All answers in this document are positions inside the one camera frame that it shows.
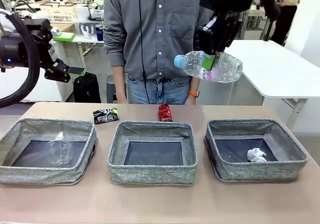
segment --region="jeans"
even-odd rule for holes
[[[185,104],[190,89],[191,77],[155,79],[146,81],[150,104]],[[127,78],[127,98],[130,104],[148,104],[143,80]]]

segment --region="crumpled paper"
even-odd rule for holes
[[[267,161],[264,156],[266,156],[263,151],[260,150],[260,148],[254,148],[251,150],[248,150],[247,158],[251,162],[265,162]]]

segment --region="black basket bottom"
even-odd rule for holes
[[[17,167],[59,167],[59,168],[71,168],[76,165],[81,153],[84,150],[86,144],[85,141],[81,142],[71,142],[73,146],[73,157],[65,165],[52,164],[49,155],[51,154],[50,149],[47,145],[47,141],[37,141],[32,140],[26,149],[21,153],[17,160],[12,166]]]
[[[267,161],[278,161],[264,139],[215,140],[223,160],[228,162],[249,162],[248,150],[260,148]]]
[[[180,142],[131,141],[125,165],[183,165]]]

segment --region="black cable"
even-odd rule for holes
[[[0,9],[5,10],[5,5],[4,5],[4,3],[2,2],[2,0],[0,0]]]
[[[15,2],[15,4],[14,4],[14,10],[13,10],[14,12],[16,12],[17,5],[18,5],[18,3],[20,3],[20,2],[24,3],[25,5],[27,5],[27,7],[28,7],[33,13],[36,13],[36,10],[33,9],[33,8],[28,4],[28,2],[26,2],[26,1],[24,1],[24,0],[17,0],[17,1]]]
[[[23,100],[34,89],[40,75],[40,58],[35,41],[19,15],[17,13],[9,15],[2,11],[0,11],[0,14],[4,14],[6,16],[22,37],[27,52],[29,67],[28,76],[21,87],[13,94],[0,99],[0,108],[3,108]]]
[[[141,62],[142,62],[142,77],[143,77],[143,81],[144,81],[144,88],[145,88],[145,93],[146,96],[148,98],[148,103],[150,104],[150,99],[149,99],[149,95],[148,95],[148,91],[147,91],[147,75],[145,73],[145,65],[144,65],[144,61],[143,61],[143,57],[144,57],[144,48],[143,48],[143,37],[142,37],[142,18],[141,18],[141,0],[139,0],[139,15],[140,15],[140,40],[141,40]]]

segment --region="hand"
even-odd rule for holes
[[[196,105],[196,97],[189,95],[185,101],[185,105]]]
[[[117,99],[118,99],[118,104],[129,104],[126,96],[121,96],[121,97],[117,96]]]

